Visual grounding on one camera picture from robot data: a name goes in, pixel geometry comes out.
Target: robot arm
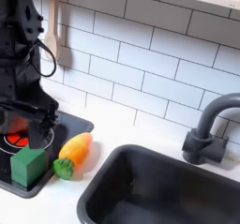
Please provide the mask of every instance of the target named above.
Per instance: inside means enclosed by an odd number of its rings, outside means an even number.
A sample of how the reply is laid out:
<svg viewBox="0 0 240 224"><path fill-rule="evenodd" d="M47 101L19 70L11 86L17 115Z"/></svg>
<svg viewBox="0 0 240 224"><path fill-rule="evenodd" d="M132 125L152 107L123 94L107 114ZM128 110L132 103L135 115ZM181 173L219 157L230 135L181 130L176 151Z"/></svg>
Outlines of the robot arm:
<svg viewBox="0 0 240 224"><path fill-rule="evenodd" d="M27 119L29 126L21 131L27 132L34 149L56 126L58 109L58 103L40 87L42 21L33 0L0 0L0 134L16 131L9 128L5 112Z"/></svg>

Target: sink basin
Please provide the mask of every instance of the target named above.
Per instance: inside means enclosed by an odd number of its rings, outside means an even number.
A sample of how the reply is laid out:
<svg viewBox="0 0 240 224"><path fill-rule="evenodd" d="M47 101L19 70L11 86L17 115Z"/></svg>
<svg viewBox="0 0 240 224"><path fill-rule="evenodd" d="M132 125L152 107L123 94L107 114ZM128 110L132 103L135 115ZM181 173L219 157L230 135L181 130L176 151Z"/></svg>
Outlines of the sink basin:
<svg viewBox="0 0 240 224"><path fill-rule="evenodd" d="M125 145L106 160L77 213L82 224L239 224L240 184Z"/></svg>

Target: black cable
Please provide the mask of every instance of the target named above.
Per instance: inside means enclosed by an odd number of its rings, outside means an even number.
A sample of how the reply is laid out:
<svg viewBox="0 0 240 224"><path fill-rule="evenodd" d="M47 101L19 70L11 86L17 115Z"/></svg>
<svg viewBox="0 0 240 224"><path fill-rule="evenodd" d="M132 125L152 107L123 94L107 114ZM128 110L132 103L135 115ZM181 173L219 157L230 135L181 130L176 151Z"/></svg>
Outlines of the black cable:
<svg viewBox="0 0 240 224"><path fill-rule="evenodd" d="M45 74L42 74L34 65L32 65L32 64L31 65L41 77L50 78L56 72L56 67L57 67L56 59L55 59L53 53L51 52L51 50L40 39L37 39L35 44L50 54L50 56L52 57L52 60L53 60L53 71L51 74L45 75Z"/></svg>

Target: green cube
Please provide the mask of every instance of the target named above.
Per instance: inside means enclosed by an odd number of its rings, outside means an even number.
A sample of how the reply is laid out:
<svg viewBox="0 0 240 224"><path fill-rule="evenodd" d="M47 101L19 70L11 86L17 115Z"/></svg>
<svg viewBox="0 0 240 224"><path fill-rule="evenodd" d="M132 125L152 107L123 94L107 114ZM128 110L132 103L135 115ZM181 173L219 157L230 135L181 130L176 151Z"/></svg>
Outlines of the green cube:
<svg viewBox="0 0 240 224"><path fill-rule="evenodd" d="M10 163L11 179L29 187L45 172L45 150L24 147L11 157Z"/></svg>

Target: gray faucet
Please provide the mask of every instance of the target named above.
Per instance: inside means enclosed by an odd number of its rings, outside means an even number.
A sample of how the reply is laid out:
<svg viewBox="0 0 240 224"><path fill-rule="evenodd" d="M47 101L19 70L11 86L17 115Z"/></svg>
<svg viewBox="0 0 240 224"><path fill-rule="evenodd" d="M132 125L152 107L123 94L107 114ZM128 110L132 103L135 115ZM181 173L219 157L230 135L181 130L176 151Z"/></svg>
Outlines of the gray faucet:
<svg viewBox="0 0 240 224"><path fill-rule="evenodd" d="M229 108L240 108L240 93L219 97L205 108L198 127L192 129L186 136L183 157L187 162L201 165L206 159L217 163L222 161L228 139L217 140L210 131L216 117Z"/></svg>

